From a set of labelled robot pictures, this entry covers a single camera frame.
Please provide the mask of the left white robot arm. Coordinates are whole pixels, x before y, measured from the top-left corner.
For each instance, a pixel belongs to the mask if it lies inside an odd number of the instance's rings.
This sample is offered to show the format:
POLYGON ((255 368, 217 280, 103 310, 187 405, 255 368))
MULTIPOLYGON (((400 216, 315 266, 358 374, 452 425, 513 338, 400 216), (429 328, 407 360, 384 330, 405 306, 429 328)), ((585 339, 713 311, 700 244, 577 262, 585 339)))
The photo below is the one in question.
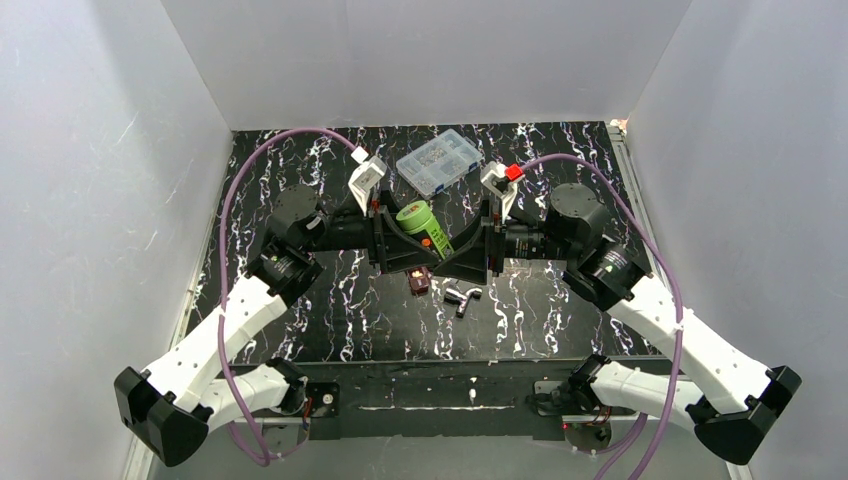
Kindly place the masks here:
POLYGON ((292 362, 271 360, 240 375, 229 363, 312 286, 323 271, 317 252, 365 249, 384 273, 440 263, 433 242, 400 229, 396 211, 383 195, 363 207, 349 199, 330 213, 314 189, 284 189, 274 202, 259 254, 219 306, 162 357, 117 376, 114 388, 124 425, 173 467, 198 451, 213 430, 245 412, 269 409, 308 417, 316 402, 307 375, 292 362))

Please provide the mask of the chrome faucet tap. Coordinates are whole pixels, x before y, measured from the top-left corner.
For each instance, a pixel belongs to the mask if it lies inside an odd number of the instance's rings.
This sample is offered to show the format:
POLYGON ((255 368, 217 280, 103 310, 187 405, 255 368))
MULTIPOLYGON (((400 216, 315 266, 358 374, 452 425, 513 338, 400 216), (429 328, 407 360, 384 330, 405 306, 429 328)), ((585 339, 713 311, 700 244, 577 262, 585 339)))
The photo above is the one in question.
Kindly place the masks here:
POLYGON ((465 291, 461 291, 457 287, 447 287, 444 292, 443 301, 455 306, 455 316, 457 318, 463 318, 468 309, 469 302, 471 300, 480 300, 481 297, 482 289, 478 287, 469 288, 465 291))

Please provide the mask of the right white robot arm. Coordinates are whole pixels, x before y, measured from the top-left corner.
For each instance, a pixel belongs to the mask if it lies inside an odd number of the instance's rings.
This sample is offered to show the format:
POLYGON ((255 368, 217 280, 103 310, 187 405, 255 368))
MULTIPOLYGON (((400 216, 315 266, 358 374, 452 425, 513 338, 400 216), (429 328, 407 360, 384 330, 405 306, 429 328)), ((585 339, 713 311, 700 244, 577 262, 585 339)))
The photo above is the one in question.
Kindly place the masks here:
POLYGON ((538 410, 622 407, 666 417, 692 430, 721 459, 749 463, 800 388, 800 376, 750 358, 682 306, 642 261, 605 234, 610 220, 597 194, 578 183, 557 186, 540 221, 520 212, 503 216, 483 204, 435 272, 483 284, 508 258, 563 262, 573 293, 634 329, 673 367, 668 375, 654 375, 594 354, 558 387, 534 393, 538 410))

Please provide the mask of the clear plastic organizer box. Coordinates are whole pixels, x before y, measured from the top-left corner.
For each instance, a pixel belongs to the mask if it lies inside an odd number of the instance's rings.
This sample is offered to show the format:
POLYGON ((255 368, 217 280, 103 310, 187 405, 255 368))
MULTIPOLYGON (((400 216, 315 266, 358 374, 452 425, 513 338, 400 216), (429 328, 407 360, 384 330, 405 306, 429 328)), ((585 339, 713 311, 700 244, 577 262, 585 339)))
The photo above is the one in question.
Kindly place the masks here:
POLYGON ((429 200, 477 169, 483 154, 463 135, 448 129, 395 164, 400 176, 429 200))

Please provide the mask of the red pill organizer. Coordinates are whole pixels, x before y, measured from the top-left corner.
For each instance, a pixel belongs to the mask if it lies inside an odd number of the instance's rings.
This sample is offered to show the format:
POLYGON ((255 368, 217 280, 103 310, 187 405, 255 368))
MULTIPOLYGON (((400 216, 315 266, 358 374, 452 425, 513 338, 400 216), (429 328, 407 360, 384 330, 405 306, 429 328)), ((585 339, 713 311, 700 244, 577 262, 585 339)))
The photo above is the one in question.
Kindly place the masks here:
POLYGON ((417 267, 406 272, 410 292, 413 296, 427 294, 430 289, 430 273, 426 267, 417 267))

